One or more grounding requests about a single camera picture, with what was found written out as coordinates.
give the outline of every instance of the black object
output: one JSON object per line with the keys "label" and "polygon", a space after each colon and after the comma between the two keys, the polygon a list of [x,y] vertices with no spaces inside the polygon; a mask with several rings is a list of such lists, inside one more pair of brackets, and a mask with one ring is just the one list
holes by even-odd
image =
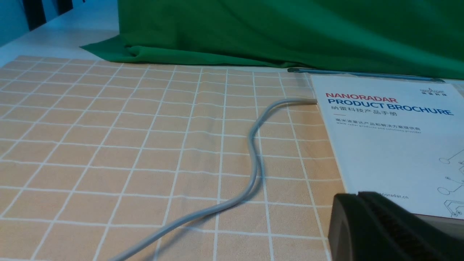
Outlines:
{"label": "black object", "polygon": [[42,1],[23,0],[23,7],[29,31],[32,31],[47,22]]}
{"label": "black object", "polygon": [[71,10],[72,0],[57,0],[58,15],[62,15],[65,12]]}
{"label": "black object", "polygon": [[386,73],[368,73],[368,72],[342,72],[342,71],[328,71],[318,69],[306,69],[306,68],[288,68],[288,72],[308,72],[314,74],[340,74],[348,73],[360,77],[376,77],[376,78],[390,78],[390,79],[401,79],[401,80],[414,80],[414,81],[427,81],[427,82],[441,82],[445,81],[438,78],[412,76],[412,75],[398,75],[398,74],[386,74]]}
{"label": "black object", "polygon": [[464,260],[464,243],[375,192],[337,194],[329,227],[333,261]]}

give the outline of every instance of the beige tablecloth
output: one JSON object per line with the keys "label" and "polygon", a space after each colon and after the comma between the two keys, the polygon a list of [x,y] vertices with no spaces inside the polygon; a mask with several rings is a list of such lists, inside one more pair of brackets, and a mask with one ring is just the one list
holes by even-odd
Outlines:
{"label": "beige tablecloth", "polygon": [[[107,260],[232,198],[258,114],[313,96],[306,74],[18,57],[0,69],[0,259]],[[257,141],[249,201],[131,260],[327,260],[343,185],[317,107],[279,109]]]}

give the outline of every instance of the gray cable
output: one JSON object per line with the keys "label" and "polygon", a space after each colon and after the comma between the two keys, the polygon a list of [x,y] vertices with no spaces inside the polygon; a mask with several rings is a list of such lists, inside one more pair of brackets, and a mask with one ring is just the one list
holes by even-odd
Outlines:
{"label": "gray cable", "polygon": [[160,230],[158,230],[155,233],[151,234],[147,238],[143,239],[142,241],[140,241],[136,245],[130,247],[126,251],[122,252],[121,254],[113,257],[112,259],[110,259],[110,261],[123,261],[123,260],[126,260],[126,259],[130,258],[131,256],[137,254],[138,252],[142,251],[144,248],[151,245],[152,243],[154,243],[155,241],[157,241],[158,239],[160,239],[162,236],[166,235],[167,233],[171,232],[175,228],[177,228],[177,227],[179,227],[179,226],[181,226],[181,225],[183,225],[183,224],[185,224],[187,222],[190,222],[190,221],[205,217],[207,215],[211,215],[211,214],[226,210],[226,209],[231,208],[231,207],[237,205],[238,203],[242,202],[249,195],[251,190],[253,189],[253,186],[254,186],[255,181],[256,181],[256,176],[258,174],[258,168],[260,168],[260,166],[258,164],[258,153],[257,153],[256,148],[255,148],[255,143],[253,142],[254,138],[255,138],[255,134],[259,130],[259,127],[261,127],[261,125],[269,117],[272,109],[274,109],[277,106],[280,106],[282,104],[317,104],[317,100],[316,99],[305,99],[305,98],[290,98],[290,99],[279,100],[279,101],[276,101],[273,104],[269,105],[266,108],[266,110],[258,117],[258,119],[253,124],[253,126],[251,127],[250,132],[248,134],[248,150],[250,152],[252,171],[251,171],[250,181],[248,182],[248,186],[246,187],[245,190],[242,191],[242,193],[240,193],[235,198],[230,199],[230,200],[228,200],[226,202],[223,202],[221,204],[217,204],[217,205],[212,206],[212,207],[208,207],[206,209],[198,210],[196,212],[193,212],[191,214],[188,214],[188,215],[186,215],[184,217],[181,217],[181,218],[171,222],[170,224],[162,227]]}

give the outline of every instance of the green backdrop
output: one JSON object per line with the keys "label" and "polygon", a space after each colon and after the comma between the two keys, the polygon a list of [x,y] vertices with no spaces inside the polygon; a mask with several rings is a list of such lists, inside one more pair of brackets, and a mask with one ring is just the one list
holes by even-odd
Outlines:
{"label": "green backdrop", "polygon": [[119,0],[113,62],[304,66],[464,79],[462,0]]}

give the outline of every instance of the logo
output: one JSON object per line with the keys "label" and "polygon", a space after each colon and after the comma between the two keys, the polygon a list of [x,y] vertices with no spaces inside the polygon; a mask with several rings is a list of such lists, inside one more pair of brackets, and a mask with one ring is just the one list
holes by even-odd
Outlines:
{"label": "logo", "polygon": [[446,96],[446,93],[444,91],[433,90],[432,88],[428,88],[427,90],[420,90],[420,92],[422,94],[428,94],[428,95]]}

